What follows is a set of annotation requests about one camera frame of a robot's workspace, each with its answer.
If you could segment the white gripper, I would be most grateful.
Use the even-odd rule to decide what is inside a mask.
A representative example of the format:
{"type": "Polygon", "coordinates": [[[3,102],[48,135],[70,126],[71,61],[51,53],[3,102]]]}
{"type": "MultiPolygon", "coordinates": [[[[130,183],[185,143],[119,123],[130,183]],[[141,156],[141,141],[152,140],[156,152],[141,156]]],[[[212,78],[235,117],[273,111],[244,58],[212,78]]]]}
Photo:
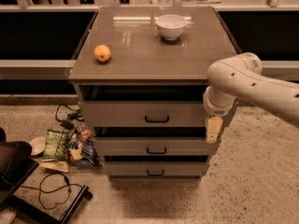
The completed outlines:
{"type": "Polygon", "coordinates": [[[206,141],[215,143],[223,120],[233,108],[235,97],[208,86],[203,94],[203,107],[211,118],[206,118],[206,141]]]}

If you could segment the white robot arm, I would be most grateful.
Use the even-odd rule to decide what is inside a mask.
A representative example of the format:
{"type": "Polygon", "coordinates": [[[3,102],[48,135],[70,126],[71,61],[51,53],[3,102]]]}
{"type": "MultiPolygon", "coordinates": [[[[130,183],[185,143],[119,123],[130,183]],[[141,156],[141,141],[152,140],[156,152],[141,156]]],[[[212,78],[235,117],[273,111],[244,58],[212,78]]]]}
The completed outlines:
{"type": "Polygon", "coordinates": [[[262,76],[262,62],[251,52],[214,62],[207,69],[209,86],[203,94],[206,140],[217,141],[222,117],[236,98],[257,105],[268,113],[299,127],[299,85],[262,76]]]}

